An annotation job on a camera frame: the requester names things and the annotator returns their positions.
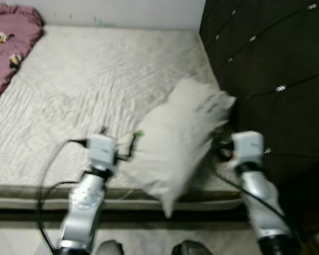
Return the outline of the white quilted mattress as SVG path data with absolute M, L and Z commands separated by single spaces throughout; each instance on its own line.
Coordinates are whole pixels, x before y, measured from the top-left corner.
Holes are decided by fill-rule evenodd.
M 217 82 L 195 31 L 44 32 L 0 97 L 0 209 L 33 210 L 40 184 L 78 180 L 87 152 L 72 139 L 102 126 L 122 138 L 181 79 Z

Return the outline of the silver right robot leg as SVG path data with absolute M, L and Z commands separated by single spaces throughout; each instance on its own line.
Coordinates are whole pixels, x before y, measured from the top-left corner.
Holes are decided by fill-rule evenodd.
M 172 248 L 171 255 L 213 255 L 213 253 L 199 241 L 185 240 Z

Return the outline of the purple blanket with cartoon prints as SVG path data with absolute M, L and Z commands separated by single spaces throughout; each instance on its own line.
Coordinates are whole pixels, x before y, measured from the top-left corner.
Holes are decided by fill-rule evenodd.
M 43 26 L 34 7 L 0 3 L 0 97 L 42 37 Z

